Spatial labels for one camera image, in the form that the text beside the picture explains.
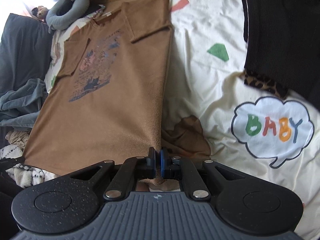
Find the round metal cap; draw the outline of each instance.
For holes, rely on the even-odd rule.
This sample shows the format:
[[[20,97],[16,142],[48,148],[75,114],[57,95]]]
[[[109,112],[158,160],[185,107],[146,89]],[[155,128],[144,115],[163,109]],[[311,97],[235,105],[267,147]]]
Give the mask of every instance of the round metal cap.
[[[196,190],[193,192],[193,196],[196,198],[205,198],[205,197],[209,196],[209,192],[207,192],[205,190]]]
[[[116,198],[121,196],[120,190],[109,190],[106,192],[106,197],[108,198]]]

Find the gray neck pillow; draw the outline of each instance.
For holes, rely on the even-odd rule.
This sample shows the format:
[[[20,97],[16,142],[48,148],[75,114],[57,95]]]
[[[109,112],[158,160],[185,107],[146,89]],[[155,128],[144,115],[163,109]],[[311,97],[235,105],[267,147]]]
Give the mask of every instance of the gray neck pillow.
[[[57,11],[62,7],[66,0],[59,0],[48,12],[45,18],[49,33],[51,30],[65,30],[77,19],[79,19],[89,8],[89,0],[75,0],[72,8],[64,15],[57,16]]]

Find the beige fabric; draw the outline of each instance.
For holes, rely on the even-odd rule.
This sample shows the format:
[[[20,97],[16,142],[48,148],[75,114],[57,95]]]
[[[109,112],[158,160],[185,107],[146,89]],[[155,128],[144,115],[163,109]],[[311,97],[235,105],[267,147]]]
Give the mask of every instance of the beige fabric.
[[[21,150],[24,150],[24,148],[26,147],[26,143],[29,139],[29,133],[14,130],[8,132],[5,138],[8,140],[10,144],[17,145]]]
[[[65,42],[63,65],[24,150],[27,165],[64,175],[161,147],[169,0],[123,3]]]

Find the teddy bear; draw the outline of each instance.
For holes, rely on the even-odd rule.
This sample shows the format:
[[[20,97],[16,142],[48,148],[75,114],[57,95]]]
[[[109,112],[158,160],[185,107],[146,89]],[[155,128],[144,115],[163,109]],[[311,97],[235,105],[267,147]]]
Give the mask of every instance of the teddy bear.
[[[44,7],[44,6],[38,6],[31,10],[33,16],[37,17],[38,20],[44,21],[44,22],[48,14],[48,11],[49,10],[47,9],[47,7]]]

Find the leopard print fabric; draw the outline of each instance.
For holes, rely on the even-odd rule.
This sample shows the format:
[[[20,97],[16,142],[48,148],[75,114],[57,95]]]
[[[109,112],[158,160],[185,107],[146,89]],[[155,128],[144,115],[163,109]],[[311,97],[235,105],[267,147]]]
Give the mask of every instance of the leopard print fabric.
[[[245,70],[244,84],[268,91],[281,99],[285,99],[288,93],[288,89],[278,82],[250,70]]]

